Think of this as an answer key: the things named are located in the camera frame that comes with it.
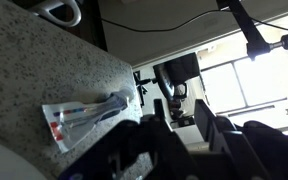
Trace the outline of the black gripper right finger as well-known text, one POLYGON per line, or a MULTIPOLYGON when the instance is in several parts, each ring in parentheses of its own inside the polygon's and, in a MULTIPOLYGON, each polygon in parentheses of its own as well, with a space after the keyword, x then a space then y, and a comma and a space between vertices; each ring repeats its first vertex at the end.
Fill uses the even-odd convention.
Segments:
POLYGON ((201 99, 194 121, 209 150, 227 155, 240 179, 288 180, 288 135, 255 120, 235 125, 201 99))

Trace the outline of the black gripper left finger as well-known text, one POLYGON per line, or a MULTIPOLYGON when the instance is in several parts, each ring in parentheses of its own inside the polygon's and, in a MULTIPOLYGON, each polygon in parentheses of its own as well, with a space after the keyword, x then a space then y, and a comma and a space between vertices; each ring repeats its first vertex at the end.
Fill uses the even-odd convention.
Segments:
POLYGON ((196 164, 165 120, 161 99, 154 100, 154 113, 143 116, 139 123, 118 123, 58 180, 120 180, 144 153, 153 164, 148 180, 198 180, 196 164))

